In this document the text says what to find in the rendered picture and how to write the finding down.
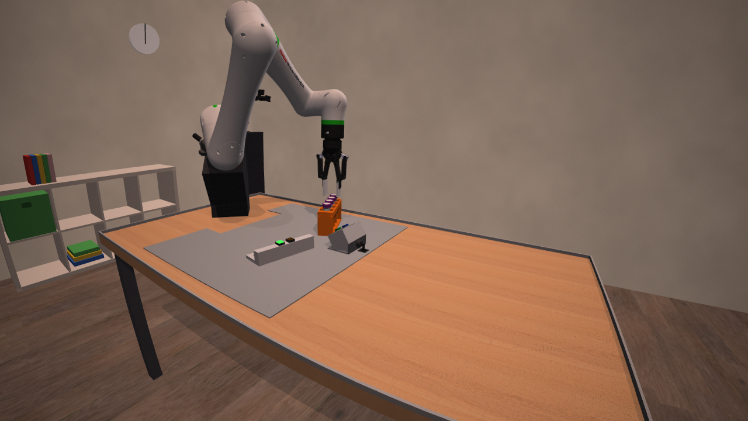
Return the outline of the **orange tube rack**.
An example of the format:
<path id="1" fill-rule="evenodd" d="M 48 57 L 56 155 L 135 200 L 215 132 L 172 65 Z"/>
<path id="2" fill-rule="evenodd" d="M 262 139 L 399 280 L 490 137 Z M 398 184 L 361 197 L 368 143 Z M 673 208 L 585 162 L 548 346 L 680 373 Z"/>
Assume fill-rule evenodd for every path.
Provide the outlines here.
<path id="1" fill-rule="evenodd" d="M 341 220 L 341 202 L 342 199 L 337 199 L 330 211 L 323 211 L 321 206 L 317 212 L 318 236 L 328 236 L 338 228 Z"/>

